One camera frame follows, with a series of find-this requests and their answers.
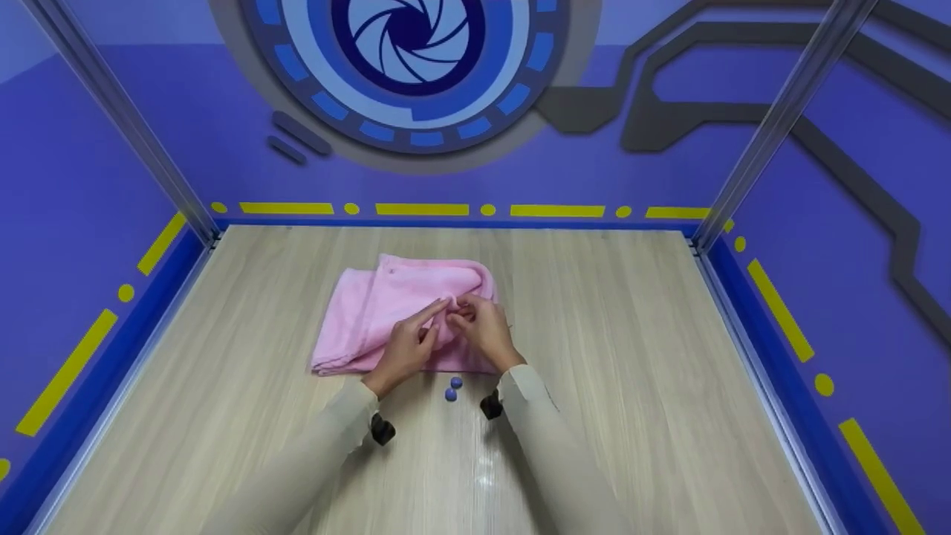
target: circular emblem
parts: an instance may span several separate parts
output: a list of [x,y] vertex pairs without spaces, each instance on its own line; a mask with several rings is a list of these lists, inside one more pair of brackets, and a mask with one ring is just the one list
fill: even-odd
[[255,43],[330,127],[394,152],[465,149],[552,81],[569,0],[242,0]]

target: beige sleeve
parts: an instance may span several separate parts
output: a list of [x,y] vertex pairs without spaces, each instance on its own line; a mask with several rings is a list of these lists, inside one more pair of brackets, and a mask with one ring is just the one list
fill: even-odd
[[528,365],[509,369],[498,395],[558,533],[632,533],[608,480],[568,429],[535,370]]
[[343,389],[204,525],[203,535],[284,535],[294,530],[347,455],[370,430],[377,396],[359,379]]

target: wooden surface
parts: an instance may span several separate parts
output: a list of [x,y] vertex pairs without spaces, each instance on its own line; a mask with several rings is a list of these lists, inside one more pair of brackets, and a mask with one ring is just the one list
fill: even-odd
[[[818,531],[683,237],[674,232],[228,229],[51,533],[185,535],[333,396],[308,373],[344,268],[470,258],[637,533]],[[552,533],[495,379],[420,375],[296,533]]]

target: person's left hand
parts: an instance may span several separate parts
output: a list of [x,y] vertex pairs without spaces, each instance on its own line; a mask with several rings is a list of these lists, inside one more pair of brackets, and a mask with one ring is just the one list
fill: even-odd
[[424,328],[423,324],[449,305],[448,299],[438,299],[416,314],[393,325],[390,341],[386,343],[377,367],[363,376],[363,383],[383,399],[393,388],[420,371],[429,360],[439,335],[439,326]]

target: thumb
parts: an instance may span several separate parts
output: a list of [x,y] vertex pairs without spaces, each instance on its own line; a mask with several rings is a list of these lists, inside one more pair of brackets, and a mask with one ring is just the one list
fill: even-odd
[[436,346],[436,338],[439,337],[439,324],[435,324],[426,331],[426,336],[423,337],[422,341],[419,342],[419,346],[422,347],[426,354],[433,352],[433,347]]

